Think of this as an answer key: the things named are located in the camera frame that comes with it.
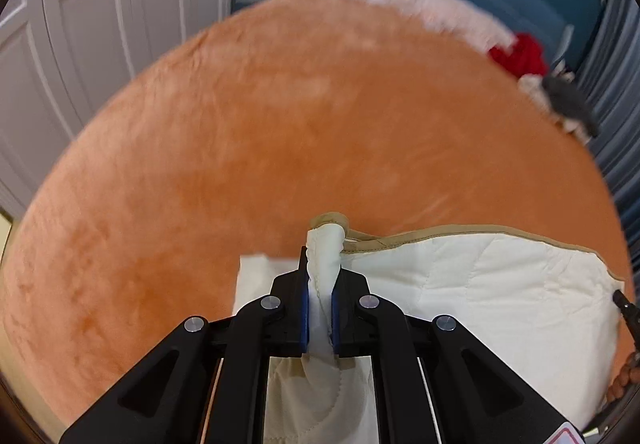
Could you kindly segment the cream quilted jacket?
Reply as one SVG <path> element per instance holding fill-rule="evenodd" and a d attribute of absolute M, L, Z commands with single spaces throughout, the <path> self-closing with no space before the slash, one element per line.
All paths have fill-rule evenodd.
<path fill-rule="evenodd" d="M 309 351 L 276 358 L 268 379 L 268 443 L 373 443 L 373 377 L 363 358 L 333 354 L 330 295 L 341 270 L 420 320 L 448 315 L 560 414 L 547 443 L 576 443 L 602 403 L 617 346 L 622 288 L 597 253 L 493 226 L 439 226 L 390 237 L 352 230 L 338 213 L 309 230 L 257 223 L 242 231 L 237 306 L 268 294 L 306 247 Z"/>

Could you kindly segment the dark grey garment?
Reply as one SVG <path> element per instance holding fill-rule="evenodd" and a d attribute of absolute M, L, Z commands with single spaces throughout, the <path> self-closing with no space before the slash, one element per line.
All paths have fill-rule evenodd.
<path fill-rule="evenodd" d="M 560 116 L 577 120 L 586 130 L 590 138 L 596 138 L 600 128 L 594 118 L 586 98 L 573 82 L 555 77 L 544 76 L 541 81 L 542 88 L 549 97 L 551 108 Z"/>

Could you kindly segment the grey blue curtain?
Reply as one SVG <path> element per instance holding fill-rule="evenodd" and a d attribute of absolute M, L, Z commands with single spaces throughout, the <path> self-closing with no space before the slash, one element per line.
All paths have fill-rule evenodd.
<path fill-rule="evenodd" d="M 578 70 L 600 134 L 589 149 L 608 184 L 639 279 L 639 3 L 605 0 L 590 51 Z"/>

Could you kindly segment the cream garment under grey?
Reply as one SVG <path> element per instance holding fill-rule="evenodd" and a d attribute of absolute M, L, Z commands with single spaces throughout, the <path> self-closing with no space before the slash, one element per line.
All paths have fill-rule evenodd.
<path fill-rule="evenodd" d="M 542 88 L 541 76 L 533 76 L 528 74 L 518 80 L 518 88 L 526 94 L 526 96 L 545 114 L 554 124 L 557 124 L 565 133 L 573 135 L 583 145 L 587 145 L 592 139 L 586 132 L 585 128 L 577 121 L 573 119 L 567 119 L 551 108 L 549 97 Z"/>

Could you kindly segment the red garment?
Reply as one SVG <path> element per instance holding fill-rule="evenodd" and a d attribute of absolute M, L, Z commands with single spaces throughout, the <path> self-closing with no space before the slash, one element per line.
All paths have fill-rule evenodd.
<path fill-rule="evenodd" d="M 488 51 L 488 57 L 517 79 L 528 74 L 545 76 L 549 70 L 544 48 L 528 32 L 519 32 L 510 48 L 494 46 Z"/>

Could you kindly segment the orange plush bed blanket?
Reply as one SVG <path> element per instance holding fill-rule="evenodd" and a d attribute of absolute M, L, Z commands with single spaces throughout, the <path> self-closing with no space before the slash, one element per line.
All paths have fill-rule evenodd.
<path fill-rule="evenodd" d="M 270 0 L 149 66 L 36 193 L 1 303 L 26 404 L 71 424 L 180 320 L 227 316 L 241 256 L 296 256 L 330 211 L 514 227 L 631 276 L 590 153 L 490 58 L 386 6 Z"/>

